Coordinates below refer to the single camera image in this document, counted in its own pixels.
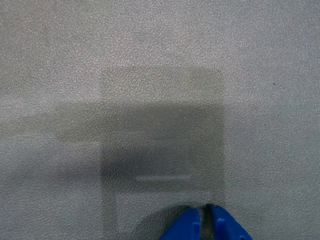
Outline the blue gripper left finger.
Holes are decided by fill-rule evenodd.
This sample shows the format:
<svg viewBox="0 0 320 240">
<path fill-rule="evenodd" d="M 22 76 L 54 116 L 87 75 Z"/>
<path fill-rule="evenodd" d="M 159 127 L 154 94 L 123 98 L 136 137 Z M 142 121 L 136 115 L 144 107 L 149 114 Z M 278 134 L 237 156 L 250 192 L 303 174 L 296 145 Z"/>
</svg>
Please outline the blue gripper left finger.
<svg viewBox="0 0 320 240">
<path fill-rule="evenodd" d="M 197 208 L 184 210 L 160 236 L 160 240 L 199 240 L 200 212 Z"/>
</svg>

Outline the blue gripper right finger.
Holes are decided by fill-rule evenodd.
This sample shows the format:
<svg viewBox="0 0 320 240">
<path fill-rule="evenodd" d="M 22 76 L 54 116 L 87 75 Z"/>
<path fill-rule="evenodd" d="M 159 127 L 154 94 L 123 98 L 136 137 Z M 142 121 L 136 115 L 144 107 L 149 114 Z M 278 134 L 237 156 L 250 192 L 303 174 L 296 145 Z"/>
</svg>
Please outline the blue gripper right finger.
<svg viewBox="0 0 320 240">
<path fill-rule="evenodd" d="M 210 207 L 214 240 L 252 240 L 249 233 L 222 206 Z"/>
</svg>

